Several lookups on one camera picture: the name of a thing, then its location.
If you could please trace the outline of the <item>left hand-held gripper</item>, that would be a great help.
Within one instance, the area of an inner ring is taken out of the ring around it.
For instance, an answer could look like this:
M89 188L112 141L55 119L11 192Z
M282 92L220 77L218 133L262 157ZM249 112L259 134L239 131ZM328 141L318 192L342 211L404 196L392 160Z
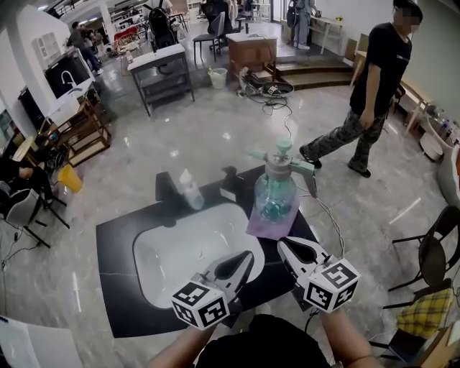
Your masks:
M254 255L242 251L212 262L204 274L195 274L171 297L179 320L196 329L208 329L219 323L234 325L242 312L237 296L246 285Z

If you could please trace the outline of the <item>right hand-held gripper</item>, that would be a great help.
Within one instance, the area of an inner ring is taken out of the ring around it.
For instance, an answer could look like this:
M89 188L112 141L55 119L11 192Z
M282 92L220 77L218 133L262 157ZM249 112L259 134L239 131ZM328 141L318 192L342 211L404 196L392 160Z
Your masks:
M295 236L281 238L277 250L306 308L333 312L352 299L361 275L346 259L337 261L318 242Z

